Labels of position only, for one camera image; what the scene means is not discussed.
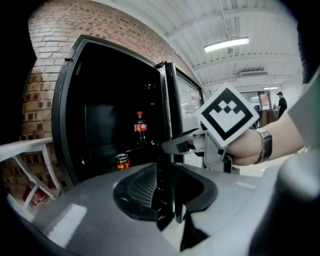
ceiling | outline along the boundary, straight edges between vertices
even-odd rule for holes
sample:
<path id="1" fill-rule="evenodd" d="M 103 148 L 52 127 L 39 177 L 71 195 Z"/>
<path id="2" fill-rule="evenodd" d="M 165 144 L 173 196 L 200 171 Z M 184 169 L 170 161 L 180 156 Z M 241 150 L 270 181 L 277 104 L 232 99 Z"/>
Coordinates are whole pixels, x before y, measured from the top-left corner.
<path id="1" fill-rule="evenodd" d="M 297 22 L 277 0 L 96 0 L 145 23 L 187 62 L 205 91 L 224 82 L 240 92 L 301 83 Z M 206 53 L 232 37 L 249 44 Z M 240 77 L 241 72 L 266 75 Z"/>

wristwatch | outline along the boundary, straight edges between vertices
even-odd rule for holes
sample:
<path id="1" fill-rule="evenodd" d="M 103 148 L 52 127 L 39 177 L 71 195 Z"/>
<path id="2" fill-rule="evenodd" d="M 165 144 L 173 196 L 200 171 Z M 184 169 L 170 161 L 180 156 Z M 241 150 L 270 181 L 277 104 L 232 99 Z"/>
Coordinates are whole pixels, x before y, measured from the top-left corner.
<path id="1" fill-rule="evenodd" d="M 265 128 L 258 128 L 256 131 L 261 136 L 261 153 L 256 162 L 258 164 L 269 160 L 272 154 L 272 136 Z"/>

red can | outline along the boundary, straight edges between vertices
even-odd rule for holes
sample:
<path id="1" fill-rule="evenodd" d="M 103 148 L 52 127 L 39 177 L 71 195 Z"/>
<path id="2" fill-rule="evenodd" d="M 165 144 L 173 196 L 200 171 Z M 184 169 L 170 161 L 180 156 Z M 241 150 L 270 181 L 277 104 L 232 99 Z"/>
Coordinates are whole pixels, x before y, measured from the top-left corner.
<path id="1" fill-rule="evenodd" d="M 131 167 L 131 162 L 128 154 L 118 154 L 115 157 L 115 168 L 117 171 L 121 171 L 123 169 L 127 169 Z"/>

white wall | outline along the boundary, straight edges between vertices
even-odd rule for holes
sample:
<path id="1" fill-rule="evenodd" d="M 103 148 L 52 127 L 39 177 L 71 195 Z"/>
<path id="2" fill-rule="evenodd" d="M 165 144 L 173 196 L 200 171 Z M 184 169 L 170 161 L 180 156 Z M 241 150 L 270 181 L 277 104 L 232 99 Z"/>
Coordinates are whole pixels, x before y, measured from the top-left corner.
<path id="1" fill-rule="evenodd" d="M 279 103 L 279 97 L 277 95 L 278 92 L 282 92 L 283 96 L 288 105 L 288 109 L 290 109 L 296 101 L 299 99 L 302 91 L 301 83 L 287 83 L 279 87 L 279 89 L 270 90 L 270 99 L 271 105 Z"/>

refrigerator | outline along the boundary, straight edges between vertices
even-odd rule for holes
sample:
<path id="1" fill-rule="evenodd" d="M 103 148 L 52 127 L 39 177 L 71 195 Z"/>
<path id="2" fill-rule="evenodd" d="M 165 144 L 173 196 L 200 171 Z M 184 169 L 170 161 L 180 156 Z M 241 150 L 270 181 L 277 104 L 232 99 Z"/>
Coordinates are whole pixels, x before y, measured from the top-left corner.
<path id="1" fill-rule="evenodd" d="M 122 153 L 131 166 L 156 163 L 152 207 L 163 229 L 175 214 L 171 163 L 202 167 L 202 158 L 164 154 L 160 145 L 198 128 L 195 112 L 202 104 L 200 87 L 173 63 L 150 63 L 120 45 L 80 35 L 52 102 L 53 143 L 67 187 L 116 172 L 115 157 Z M 146 120 L 146 145 L 137 141 L 137 112 Z"/>

